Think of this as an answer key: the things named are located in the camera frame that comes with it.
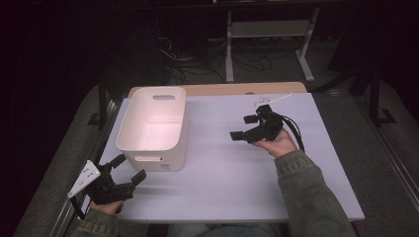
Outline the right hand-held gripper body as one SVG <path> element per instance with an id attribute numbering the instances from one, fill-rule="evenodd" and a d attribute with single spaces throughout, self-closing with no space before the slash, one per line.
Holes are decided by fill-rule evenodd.
<path id="1" fill-rule="evenodd" d="M 245 140 L 248 143 L 254 143 L 263 139 L 273 141 L 284 124 L 291 125 L 291 122 L 285 116 L 275 113 L 271 102 L 279 100 L 280 97 L 261 96 L 254 104 L 256 108 L 255 116 L 258 117 L 257 126 L 244 132 Z"/>

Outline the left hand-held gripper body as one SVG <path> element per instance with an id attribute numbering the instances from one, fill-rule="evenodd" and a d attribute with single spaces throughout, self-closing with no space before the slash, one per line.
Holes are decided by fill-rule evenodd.
<path id="1" fill-rule="evenodd" d="M 67 197 L 75 198 L 84 191 L 97 204 L 132 198 L 135 185 L 132 182 L 117 185 L 111 175 L 113 169 L 110 162 L 97 166 L 88 160 Z"/>

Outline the white plastic bin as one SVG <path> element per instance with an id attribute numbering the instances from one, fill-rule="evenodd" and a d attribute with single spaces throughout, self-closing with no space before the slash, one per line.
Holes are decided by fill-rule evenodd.
<path id="1" fill-rule="evenodd" d="M 179 171 L 185 162 L 189 117 L 181 87 L 144 87 L 129 100 L 116 145 L 135 170 Z"/>

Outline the person's left hand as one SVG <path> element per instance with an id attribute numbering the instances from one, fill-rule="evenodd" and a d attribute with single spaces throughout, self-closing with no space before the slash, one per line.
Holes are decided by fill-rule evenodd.
<path id="1" fill-rule="evenodd" d="M 94 210 L 97 210 L 97 211 L 107 213 L 109 215 L 115 215 L 123 205 L 124 205 L 123 200 L 118 200 L 118 201 L 114 201 L 114 202 L 111 202 L 111 203 L 105 203 L 105 204 L 97 204 L 97 203 L 91 201 L 90 208 L 94 209 Z"/>

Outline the person's right hand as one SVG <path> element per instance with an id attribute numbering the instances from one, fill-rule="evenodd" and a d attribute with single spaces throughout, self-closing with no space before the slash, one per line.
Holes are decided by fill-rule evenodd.
<path id="1" fill-rule="evenodd" d="M 255 143 L 255 146 L 265 149 L 270 155 L 275 158 L 280 158 L 288 153 L 297 151 L 297 147 L 293 142 L 290 134 L 281 129 L 277 137 L 271 140 L 261 140 Z"/>

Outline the black metal stand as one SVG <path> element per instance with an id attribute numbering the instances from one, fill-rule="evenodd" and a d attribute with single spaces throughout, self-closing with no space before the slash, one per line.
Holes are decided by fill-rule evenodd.
<path id="1" fill-rule="evenodd" d="M 108 85 L 104 76 L 98 83 L 98 110 L 90 115 L 88 125 L 96 125 L 102 130 L 107 124 L 112 113 L 113 100 L 109 94 Z"/>
<path id="2" fill-rule="evenodd" d="M 349 89 L 353 96 L 361 97 L 367 89 L 369 93 L 369 118 L 375 126 L 381 127 L 385 123 L 396 123 L 389 110 L 379 107 L 379 83 L 378 70 L 374 65 L 362 64 L 355 69 L 354 81 Z"/>

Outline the white metal stand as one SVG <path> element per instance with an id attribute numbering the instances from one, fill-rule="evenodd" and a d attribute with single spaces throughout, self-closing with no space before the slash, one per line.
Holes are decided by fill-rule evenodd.
<path id="1" fill-rule="evenodd" d="M 294 51 L 300 69 L 307 82 L 313 82 L 314 76 L 306 61 L 305 55 L 311 41 L 311 37 L 316 25 L 319 8 L 314 8 L 308 20 L 281 20 L 281 21 L 253 21 L 253 22 L 233 22 L 232 13 L 227 12 L 226 22 L 226 57 L 225 74 L 226 82 L 233 83 L 233 65 L 231 42 L 233 39 L 249 38 L 291 38 L 303 37 L 300 48 Z"/>

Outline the aluminium frame rail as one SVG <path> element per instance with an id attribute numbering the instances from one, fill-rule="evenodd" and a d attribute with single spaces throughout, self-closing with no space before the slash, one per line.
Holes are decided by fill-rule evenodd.
<path id="1" fill-rule="evenodd" d="M 380 146 L 389 159 L 389 164 L 396 177 L 398 178 L 401 186 L 404 188 L 416 211 L 419 212 L 419 186 L 414 181 L 405 164 L 402 162 L 394 146 L 390 143 L 388 136 L 382 130 L 382 128 L 387 124 L 396 124 L 395 118 L 387 109 L 382 109 L 380 111 L 383 114 L 382 118 L 373 118 L 370 115 L 369 105 L 363 99 L 356 98 L 355 102 L 361 114 L 369 123 L 371 130 L 376 135 Z"/>
<path id="2" fill-rule="evenodd" d="M 119 105 L 113 101 L 99 102 L 98 110 L 88 118 L 86 128 L 93 134 L 92 141 L 86 143 L 86 151 L 80 159 L 71 159 L 58 163 L 60 174 L 64 173 L 66 165 L 71 165 L 69 188 L 65 189 L 65 200 L 59 214 L 53 223 L 48 237 L 65 237 L 78 220 L 83 220 L 90 207 L 87 189 L 101 176 L 99 162 L 111 133 Z"/>

